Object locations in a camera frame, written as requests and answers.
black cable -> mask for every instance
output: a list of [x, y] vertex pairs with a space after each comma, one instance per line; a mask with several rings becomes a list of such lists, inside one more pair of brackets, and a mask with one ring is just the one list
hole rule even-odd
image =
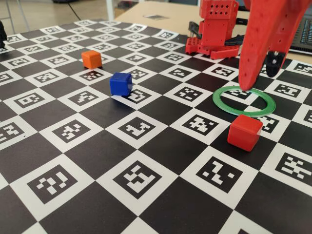
[[73, 10], [73, 8], [72, 8], [72, 6], [70, 5], [70, 3], [67, 2], [67, 4], [69, 5], [70, 9], [72, 9], [73, 13], [77, 16], [78, 20], [81, 20], [81, 19], [79, 18], [79, 16], [76, 14], [76, 12]]

table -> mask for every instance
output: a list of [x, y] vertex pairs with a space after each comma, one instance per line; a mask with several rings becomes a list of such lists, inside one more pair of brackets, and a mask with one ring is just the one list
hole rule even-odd
[[[169, 19], [153, 20], [145, 18], [144, 15], [161, 15], [166, 16]], [[249, 12], [238, 11], [238, 18], [248, 19]], [[199, 16], [198, 6], [156, 2], [156, 1], [145, 1], [140, 2], [136, 6], [132, 7], [115, 20], [128, 22], [128, 23], [141, 23], [150, 27], [163, 28], [173, 32], [178, 32], [183, 35], [189, 35], [188, 27], [189, 22], [194, 21], [199, 23], [202, 18]], [[246, 26], [237, 25], [233, 30], [233, 37], [237, 34], [245, 34]], [[302, 62], [311, 63], [312, 56], [304, 55], [294, 52], [289, 52], [287, 58], [294, 59]]]

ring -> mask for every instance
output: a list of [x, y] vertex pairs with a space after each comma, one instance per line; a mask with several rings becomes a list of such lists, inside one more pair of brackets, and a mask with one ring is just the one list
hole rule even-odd
[[221, 87], [214, 92], [213, 101], [217, 105], [217, 107], [219, 107], [221, 110], [226, 111], [228, 113], [231, 113], [233, 115], [237, 115], [237, 116], [238, 115], [245, 115], [245, 116], [249, 116], [249, 117], [262, 117], [262, 116], [267, 116], [267, 115], [273, 113], [273, 111], [276, 108], [275, 101], [272, 99], [272, 97], [270, 97], [269, 95], [267, 95], [267, 94], [265, 94], [265, 93], [263, 93], [257, 89], [252, 88], [246, 92], [257, 94], [259, 97], [262, 97], [265, 100], [265, 102], [267, 103], [267, 107], [261, 111], [252, 111], [252, 112], [240, 111], [240, 110], [234, 109], [234, 108], [226, 105], [221, 100], [221, 95], [224, 92], [230, 91], [230, 90], [241, 90], [241, 89], [239, 86]]

red plastic part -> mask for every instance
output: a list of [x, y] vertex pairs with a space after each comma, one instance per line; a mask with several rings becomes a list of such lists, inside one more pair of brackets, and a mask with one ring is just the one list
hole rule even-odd
[[228, 143], [250, 152], [258, 142], [263, 123], [240, 115], [230, 125]]
[[238, 11], [235, 0], [201, 0], [199, 15], [204, 18], [199, 23], [201, 39], [188, 38], [185, 52], [211, 55], [212, 59], [235, 57], [239, 46], [225, 46], [232, 36]]
[[256, 82], [267, 51], [288, 53], [301, 18], [311, 2], [312, 0], [251, 1], [239, 60], [238, 81], [242, 90], [249, 90]]

red cube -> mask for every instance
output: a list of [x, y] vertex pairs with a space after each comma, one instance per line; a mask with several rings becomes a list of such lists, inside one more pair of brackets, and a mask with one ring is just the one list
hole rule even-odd
[[261, 121], [240, 115], [230, 125], [228, 143], [250, 152], [259, 140], [262, 126]]

